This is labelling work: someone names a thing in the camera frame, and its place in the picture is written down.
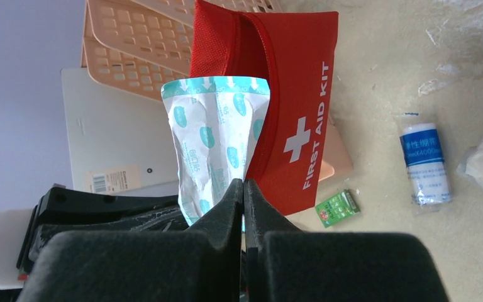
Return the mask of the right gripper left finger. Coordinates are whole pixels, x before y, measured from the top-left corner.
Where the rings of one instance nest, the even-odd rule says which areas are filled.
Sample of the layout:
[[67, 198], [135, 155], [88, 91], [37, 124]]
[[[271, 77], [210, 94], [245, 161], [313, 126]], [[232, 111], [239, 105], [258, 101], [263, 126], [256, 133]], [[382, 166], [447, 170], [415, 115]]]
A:
[[20, 301], [238, 301], [243, 181], [184, 231], [67, 231], [35, 262]]

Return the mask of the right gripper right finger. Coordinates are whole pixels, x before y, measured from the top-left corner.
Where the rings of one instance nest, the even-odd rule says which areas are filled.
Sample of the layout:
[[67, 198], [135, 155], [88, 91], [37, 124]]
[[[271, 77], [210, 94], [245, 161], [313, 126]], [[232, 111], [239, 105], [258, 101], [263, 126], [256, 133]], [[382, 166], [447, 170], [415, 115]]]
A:
[[406, 233], [305, 232], [243, 184], [250, 301], [447, 301], [428, 249]]

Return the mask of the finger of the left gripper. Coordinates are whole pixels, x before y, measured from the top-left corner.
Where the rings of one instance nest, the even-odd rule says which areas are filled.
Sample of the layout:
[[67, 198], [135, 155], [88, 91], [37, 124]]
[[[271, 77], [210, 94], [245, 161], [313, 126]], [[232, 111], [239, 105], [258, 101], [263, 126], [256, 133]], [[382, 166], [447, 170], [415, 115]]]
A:
[[133, 197], [85, 193], [53, 187], [31, 212], [16, 267], [27, 276], [42, 249], [67, 231], [185, 230], [177, 196]]

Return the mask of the plaster strip packet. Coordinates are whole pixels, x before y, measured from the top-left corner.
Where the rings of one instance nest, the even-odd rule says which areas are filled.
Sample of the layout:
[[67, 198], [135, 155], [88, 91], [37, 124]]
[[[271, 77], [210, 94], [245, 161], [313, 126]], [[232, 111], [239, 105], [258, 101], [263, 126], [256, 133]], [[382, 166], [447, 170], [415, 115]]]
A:
[[270, 87], [258, 77], [194, 77], [164, 84], [161, 97], [177, 157], [178, 204], [193, 225], [220, 202], [232, 180], [245, 178]]

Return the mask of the red first aid pouch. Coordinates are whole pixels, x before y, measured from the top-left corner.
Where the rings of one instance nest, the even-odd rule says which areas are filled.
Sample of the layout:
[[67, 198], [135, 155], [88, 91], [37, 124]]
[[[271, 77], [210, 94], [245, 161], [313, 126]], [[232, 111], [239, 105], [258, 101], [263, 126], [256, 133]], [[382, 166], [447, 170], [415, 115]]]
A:
[[318, 190], [339, 14], [249, 13], [195, 3], [190, 75], [265, 79], [270, 104], [247, 176], [283, 215]]

